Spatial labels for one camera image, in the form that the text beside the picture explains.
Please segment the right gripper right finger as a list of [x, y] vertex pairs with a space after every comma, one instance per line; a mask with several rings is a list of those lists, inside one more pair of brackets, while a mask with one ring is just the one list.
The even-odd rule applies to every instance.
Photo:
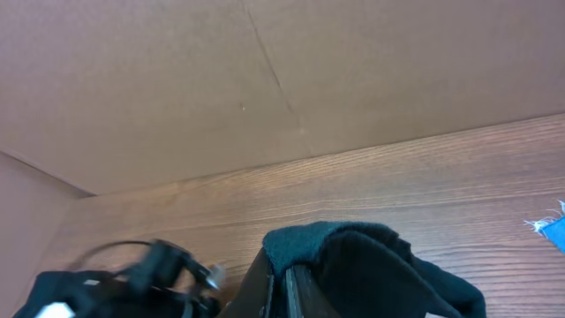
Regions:
[[306, 265], [285, 271], [284, 290], [289, 318], [340, 318]]

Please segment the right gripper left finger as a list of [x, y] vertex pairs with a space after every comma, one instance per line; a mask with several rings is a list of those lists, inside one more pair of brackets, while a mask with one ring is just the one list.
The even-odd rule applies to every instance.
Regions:
[[247, 271], [233, 300], [219, 318], [270, 318], [275, 275], [267, 253], [261, 248]]

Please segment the dark navy t-shirt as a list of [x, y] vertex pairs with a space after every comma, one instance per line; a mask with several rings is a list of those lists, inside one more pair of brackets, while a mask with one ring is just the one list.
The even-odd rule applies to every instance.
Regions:
[[486, 316], [473, 284], [419, 259], [381, 223], [316, 222], [270, 231], [262, 247], [275, 277], [305, 265], [342, 317]]

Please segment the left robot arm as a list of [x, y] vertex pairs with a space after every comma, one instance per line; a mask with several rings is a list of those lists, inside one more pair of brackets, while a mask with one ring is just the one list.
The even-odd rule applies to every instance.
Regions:
[[[118, 271], [85, 270], [82, 265], [112, 247], [140, 245], [140, 261]], [[214, 317], [226, 271], [205, 267], [169, 241], [125, 240], [95, 247], [63, 271], [44, 271], [34, 281], [18, 318], [42, 317]]]

